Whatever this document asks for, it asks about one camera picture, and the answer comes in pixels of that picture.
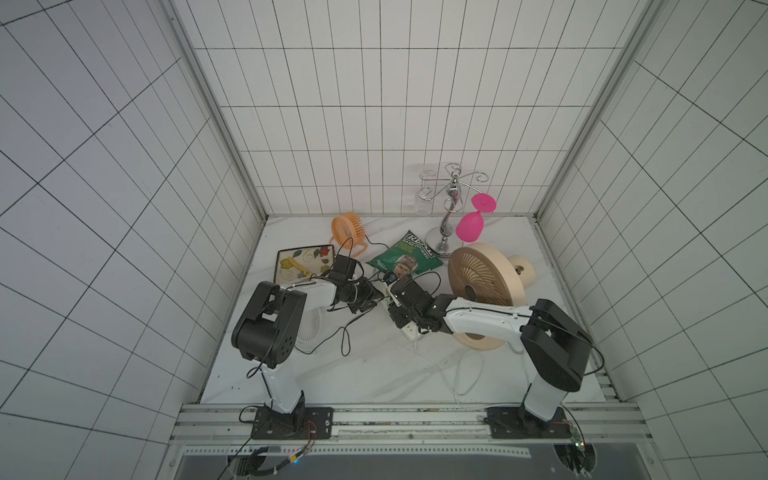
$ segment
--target snack bag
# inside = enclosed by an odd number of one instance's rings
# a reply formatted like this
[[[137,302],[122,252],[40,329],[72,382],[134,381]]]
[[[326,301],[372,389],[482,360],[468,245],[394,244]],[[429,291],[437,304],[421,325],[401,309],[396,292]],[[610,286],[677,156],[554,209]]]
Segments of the snack bag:
[[[402,239],[368,264],[384,273],[391,273],[399,279],[409,273],[416,276],[434,270],[442,265],[442,260],[427,247],[426,243],[408,230]]]

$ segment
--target red wire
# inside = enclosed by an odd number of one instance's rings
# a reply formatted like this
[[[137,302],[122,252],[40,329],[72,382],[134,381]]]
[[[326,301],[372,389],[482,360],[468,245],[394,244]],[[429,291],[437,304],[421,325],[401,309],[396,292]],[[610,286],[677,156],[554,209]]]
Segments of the red wire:
[[[306,447],[304,447],[304,452],[309,451],[313,446],[315,446],[315,442],[312,440],[312,428],[315,429],[315,439],[317,439],[317,425],[315,425],[312,421],[307,420],[306,421],[310,426],[307,427],[307,436],[309,437],[309,441],[306,443]]]

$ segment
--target black mounting plate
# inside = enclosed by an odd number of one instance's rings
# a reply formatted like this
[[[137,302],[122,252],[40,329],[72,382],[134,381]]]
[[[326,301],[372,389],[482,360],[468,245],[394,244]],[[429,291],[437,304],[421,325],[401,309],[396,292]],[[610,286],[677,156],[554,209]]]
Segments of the black mounting plate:
[[[259,407],[256,410],[256,418],[253,420],[250,437],[254,440],[306,440],[310,435],[309,422],[312,422],[317,427],[316,432],[312,431],[313,440],[331,438],[331,427],[333,426],[333,409],[331,407],[306,407],[304,425],[298,432],[292,431],[282,422],[275,422],[275,415],[280,414],[272,412],[270,407]]]
[[[568,440],[572,437],[571,430],[566,423],[565,412],[561,408],[554,412],[554,416],[549,422],[532,418],[530,414],[524,415],[526,420],[521,419],[520,414],[525,414],[523,407],[490,407],[485,411],[485,423],[491,427],[491,438],[493,439]]]

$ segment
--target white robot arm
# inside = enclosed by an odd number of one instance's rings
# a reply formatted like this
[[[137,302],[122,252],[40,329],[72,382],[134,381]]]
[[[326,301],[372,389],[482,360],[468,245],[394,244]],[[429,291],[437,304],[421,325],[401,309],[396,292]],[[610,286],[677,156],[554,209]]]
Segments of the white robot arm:
[[[275,412],[290,415],[303,404],[289,358],[303,314],[339,301],[367,310],[382,298],[369,284],[355,282],[331,277],[288,287],[262,282],[257,287],[233,331],[232,345],[244,358],[260,361],[259,367],[266,365],[262,371]],[[523,407],[536,419],[552,420],[568,392],[581,388],[591,338],[549,300],[535,306],[499,306],[445,294],[433,298],[409,276],[389,289],[389,314],[398,326],[413,321],[422,331],[474,333],[525,348],[538,375]],[[277,317],[264,319],[265,313]]]

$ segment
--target black cable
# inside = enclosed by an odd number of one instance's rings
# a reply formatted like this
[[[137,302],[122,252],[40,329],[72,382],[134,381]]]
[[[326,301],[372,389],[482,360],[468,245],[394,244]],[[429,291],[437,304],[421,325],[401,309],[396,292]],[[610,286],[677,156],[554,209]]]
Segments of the black cable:
[[[368,234],[366,234],[366,240],[368,240],[368,245],[383,245],[387,250],[389,250],[389,245],[381,242],[372,242],[371,239],[368,238]]]
[[[563,407],[563,408],[565,409],[565,411],[566,411],[566,412],[568,412],[568,414],[569,414],[569,415],[571,416],[571,418],[574,420],[574,423],[576,424],[576,428],[578,429],[578,434],[581,436],[581,441],[582,441],[582,442],[583,442],[585,445],[587,445],[586,441],[584,440],[584,433],[581,431],[581,425],[579,425],[579,424],[578,424],[578,420],[576,419],[576,417],[574,417],[574,414],[573,414],[573,413],[571,413],[571,410],[568,410],[568,407],[567,407],[567,406],[565,406],[565,405],[563,405],[562,403],[560,404],[560,406],[561,406],[561,407]]]
[[[384,300],[384,298],[378,299],[378,300],[376,301],[376,304],[378,304],[380,301]],[[347,322],[347,323],[346,323],[346,325],[344,325],[344,326],[340,326],[338,329],[336,329],[336,331],[335,331],[335,332],[333,332],[333,334],[331,334],[331,336],[329,336],[328,338],[326,338],[326,339],[325,339],[325,340],[323,340],[322,342],[318,343],[318,344],[317,344],[317,346],[315,346],[315,348],[313,348],[311,351],[309,351],[309,352],[305,352],[305,351],[301,350],[301,349],[300,349],[299,347],[297,347],[297,346],[294,346],[294,348],[295,348],[295,349],[297,349],[297,350],[299,350],[299,351],[300,351],[301,353],[303,353],[304,355],[312,355],[313,353],[315,353],[315,350],[317,350],[318,348],[320,348],[320,346],[321,346],[322,344],[324,344],[325,342],[327,342],[328,340],[330,340],[330,339],[332,339],[334,336],[336,336],[336,334],[337,334],[339,331],[343,331],[343,333],[342,333],[342,335],[341,335],[341,356],[348,356],[348,355],[349,355],[349,354],[352,352],[352,337],[349,335],[349,331],[347,330],[347,327],[348,327],[348,326],[350,326],[350,325],[352,325],[354,322],[356,322],[357,320],[359,320],[359,319],[360,319],[360,318],[361,318],[363,315],[365,315],[366,313],[370,312],[370,311],[371,311],[371,310],[373,310],[374,308],[376,308],[376,305],[374,305],[374,306],[372,306],[371,308],[367,309],[365,312],[362,312],[362,313],[360,313],[358,316],[356,316],[355,318],[353,318],[353,319],[351,319],[349,322]],[[346,350],[346,353],[344,353],[344,339],[345,339],[345,338],[346,338],[346,343],[347,343],[347,345],[349,346],[349,348]]]
[[[285,460],[283,460],[282,462],[280,462],[279,464],[275,465],[272,468],[266,468],[264,470],[250,471],[250,472],[248,472],[248,475],[252,475],[254,477],[266,477],[268,475],[276,475],[277,472],[279,472],[283,468],[285,468],[288,465],[290,465],[291,462],[295,462],[302,455],[307,453],[309,451],[309,449],[311,448],[310,444],[313,444],[313,442],[312,442],[312,435],[311,435],[311,431],[312,431],[311,427],[309,427],[309,425],[307,425],[307,428],[310,430],[310,438],[307,440],[306,445],[304,446],[303,449],[301,449],[298,452],[294,453],[293,455],[291,455],[290,457],[286,458]]]
[[[477,307],[477,306],[463,306],[463,307],[460,307],[460,308],[453,308],[453,309],[450,309],[450,310],[446,310],[446,311],[445,311],[445,313],[448,313],[448,312],[452,312],[453,310],[484,310],[484,311],[486,311],[486,312],[496,312],[496,313],[503,313],[503,314],[505,314],[505,315],[509,315],[509,316],[514,316],[514,315],[517,315],[517,316],[522,316],[522,317],[524,317],[524,318],[531,318],[531,316],[530,316],[530,315],[521,315],[520,313],[500,312],[500,311],[498,311],[498,310],[492,310],[492,309],[489,309],[489,308],[480,308],[480,307]],[[605,366],[605,357],[603,356],[603,353],[602,353],[602,352],[601,352],[601,351],[600,351],[600,350],[599,350],[599,349],[598,349],[596,346],[594,346],[592,343],[588,342],[587,340],[585,340],[585,339],[581,338],[580,336],[578,336],[578,335],[576,335],[576,334],[574,334],[574,333],[571,333],[571,332],[567,331],[566,329],[564,329],[563,327],[561,327],[561,326],[559,326],[559,325],[555,325],[555,324],[554,324],[554,323],[552,323],[552,322],[549,322],[549,321],[547,321],[547,320],[544,320],[544,319],[542,319],[542,318],[538,318],[538,317],[536,318],[536,320],[537,320],[538,322],[546,323],[547,325],[549,325],[549,326],[551,326],[551,327],[554,327],[554,328],[556,328],[556,329],[558,329],[558,330],[561,330],[561,331],[563,331],[563,332],[566,332],[568,335],[570,335],[570,336],[574,337],[575,339],[577,339],[577,340],[579,340],[579,341],[581,341],[581,342],[584,342],[584,343],[586,343],[586,344],[587,344],[587,345],[589,345],[589,346],[590,346],[592,349],[594,349],[594,351],[595,351],[595,352],[597,352],[597,353],[598,353],[598,355],[600,356],[600,360],[602,360],[602,363],[600,364],[600,366],[599,366],[599,367],[597,367],[596,369],[592,370],[591,372],[589,372],[589,373],[585,373],[585,374],[584,374],[584,376],[588,376],[588,375],[591,375],[591,374],[593,374],[593,373],[597,372],[598,370],[602,369],[602,368]]]
[[[325,272],[322,272],[322,273],[321,273],[319,276],[325,276],[325,275],[327,275],[327,274],[328,274],[328,272],[329,272],[329,271],[333,270],[333,266],[334,266],[334,265],[336,265],[336,258],[337,258],[337,257],[338,257],[338,256],[341,254],[341,251],[342,251],[342,250],[344,250],[344,246],[345,246],[345,245],[346,245],[346,243],[347,243],[347,242],[349,242],[350,240],[352,240],[352,237],[347,237],[347,239],[346,239],[346,240],[344,240],[344,243],[342,243],[342,244],[341,244],[341,246],[339,247],[339,251],[338,251],[338,252],[336,252],[336,255],[334,255],[334,256],[333,256],[333,262],[331,262],[331,266],[330,266],[330,268],[329,268],[328,270],[326,270]],[[353,242],[352,242],[352,245],[350,245],[350,246],[349,246],[349,253],[352,253],[352,248],[353,248],[354,246],[355,246],[355,242],[353,241]]]
[[[240,423],[248,423],[248,424],[253,425],[254,423],[256,423],[256,420],[253,420],[252,422],[249,422],[248,420],[243,420],[243,412],[245,412],[245,409],[252,409],[252,408],[258,409],[261,406],[262,405],[246,405],[246,406],[244,406],[243,409],[240,410],[240,413],[237,414],[237,421],[240,422]]]
[[[409,283],[411,283],[413,280],[416,280],[416,279],[417,279],[417,278],[419,278],[420,276],[425,276],[425,275],[427,275],[427,274],[429,274],[429,273],[434,273],[435,275],[437,275],[437,287],[436,287],[436,288],[435,288],[435,289],[432,291],[432,293],[430,293],[430,295],[434,295],[434,294],[435,294],[435,292],[437,292],[438,288],[440,288],[440,285],[442,285],[442,277],[440,276],[440,274],[439,274],[439,273],[437,273],[437,272],[436,272],[436,271],[434,271],[434,270],[430,270],[429,272],[420,273],[419,275],[416,275],[416,276],[414,276],[414,277],[413,277],[411,280],[409,280],[409,281],[407,281],[407,282],[406,282],[406,285],[408,285]],[[400,287],[400,290],[402,290],[402,289],[406,288],[406,285],[403,285],[403,286],[401,286],[401,287]]]
[[[261,372],[261,379],[264,381],[264,388],[266,389],[266,394],[269,396],[269,398],[272,398],[272,392],[270,391],[270,384],[266,382],[266,378],[264,378],[264,372]]]
[[[242,452],[242,451],[243,451],[243,449],[245,448],[245,445],[246,445],[248,442],[250,442],[250,440],[251,440],[251,437],[248,437],[248,440],[246,440],[246,441],[245,441],[245,443],[243,443],[243,444],[241,445],[241,447],[240,447],[240,448],[237,450],[237,452],[235,452],[235,455],[232,457],[232,459],[231,459],[230,461],[228,461],[228,462],[227,462],[227,466],[226,466],[226,467],[224,467],[224,470],[222,470],[222,471],[221,471],[221,473],[219,474],[219,476],[217,476],[217,477],[216,477],[216,480],[219,480],[219,478],[221,478],[221,476],[222,476],[222,475],[224,475],[224,472],[226,472],[226,471],[229,469],[230,465],[232,465],[232,462],[234,462],[234,460],[237,458],[237,455],[238,455],[240,452]]]
[[[262,313],[266,312],[268,308],[272,306],[272,302],[269,302],[267,305],[264,306],[264,308],[261,309],[258,315],[256,315],[256,318],[259,318]],[[245,374],[245,378],[249,379],[256,375],[256,372],[259,371],[261,366],[264,364],[264,360],[266,359],[266,356],[270,354],[270,351],[272,351],[272,347],[275,345],[275,341],[277,340],[277,333],[275,333],[274,338],[272,338],[272,343],[270,344],[270,348],[266,349],[266,353],[261,359],[261,362],[259,363],[259,366],[253,367],[252,369],[248,370],[248,373]]]

